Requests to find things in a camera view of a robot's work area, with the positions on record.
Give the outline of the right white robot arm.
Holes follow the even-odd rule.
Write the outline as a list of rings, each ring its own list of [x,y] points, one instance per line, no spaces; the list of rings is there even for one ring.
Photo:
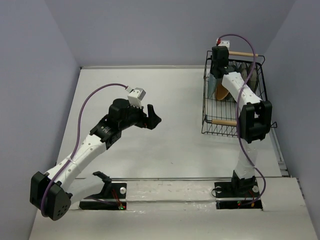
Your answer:
[[[271,129],[272,104],[258,97],[242,78],[236,68],[229,64],[229,50],[226,46],[212,47],[210,74],[221,82],[236,102],[236,131],[240,145],[238,162],[231,181],[216,182],[214,197],[220,199],[251,197],[257,182],[255,173],[258,151],[250,144],[264,140]]]

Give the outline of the orange woven plate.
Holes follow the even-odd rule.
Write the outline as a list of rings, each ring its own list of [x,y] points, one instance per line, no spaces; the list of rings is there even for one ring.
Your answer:
[[[221,83],[219,83],[215,90],[215,98],[218,101],[222,101],[227,97],[228,94],[229,91]]]

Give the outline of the dark rimmed plate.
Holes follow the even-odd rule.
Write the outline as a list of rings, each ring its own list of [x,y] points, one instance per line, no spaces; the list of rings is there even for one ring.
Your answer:
[[[246,82],[247,78],[248,78],[248,66],[245,62],[242,62],[240,65],[239,65],[239,73],[243,79],[244,82]]]
[[[258,75],[258,71],[256,68],[256,65],[254,65],[253,63],[251,63],[248,68],[247,68],[247,75],[249,75],[249,73],[252,72],[247,85],[249,86],[249,88],[256,93],[257,88],[258,88],[258,82],[259,82],[259,75]]]

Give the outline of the blue floral plate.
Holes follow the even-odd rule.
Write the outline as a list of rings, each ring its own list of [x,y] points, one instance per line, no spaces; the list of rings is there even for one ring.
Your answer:
[[[237,67],[237,63],[236,63],[235,61],[232,61],[232,62],[230,63],[230,66],[232,66],[232,67],[234,68],[234,71],[235,71],[235,72],[237,72],[237,73],[240,72],[240,71],[239,71],[239,68]],[[227,96],[225,97],[225,100],[226,100],[226,101],[234,102],[234,98],[233,98],[233,96],[231,95],[230,92],[229,92],[229,93],[227,94]]]

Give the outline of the teal ceramic plate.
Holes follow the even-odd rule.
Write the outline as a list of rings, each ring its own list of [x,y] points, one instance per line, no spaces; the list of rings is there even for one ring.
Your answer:
[[[215,78],[213,74],[208,75],[208,91],[207,96],[208,98],[212,98],[214,93],[216,92],[216,89],[218,87],[218,84],[221,82],[220,78]]]

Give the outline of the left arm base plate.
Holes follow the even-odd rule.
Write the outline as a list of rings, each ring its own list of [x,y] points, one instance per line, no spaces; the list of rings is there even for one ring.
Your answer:
[[[112,182],[104,186],[100,193],[91,195],[79,202],[81,210],[125,211],[127,209],[127,183]]]

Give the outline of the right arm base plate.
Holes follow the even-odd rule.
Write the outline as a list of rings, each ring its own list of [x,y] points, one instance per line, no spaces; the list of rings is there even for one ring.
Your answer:
[[[263,209],[262,201],[256,200],[260,195],[257,182],[240,192],[233,191],[231,182],[215,182],[211,195],[215,198],[217,210]]]

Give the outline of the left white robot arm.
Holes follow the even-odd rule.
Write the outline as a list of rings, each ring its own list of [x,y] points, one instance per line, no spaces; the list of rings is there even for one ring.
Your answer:
[[[32,176],[30,203],[44,217],[57,221],[71,205],[84,198],[108,196],[112,180],[104,173],[96,171],[81,181],[76,182],[75,179],[95,158],[118,141],[125,129],[136,126],[153,130],[161,121],[151,104],[147,105],[147,113],[144,113],[142,108],[130,105],[126,99],[115,99],[108,114],[93,127],[74,154],[46,173],[38,171]]]

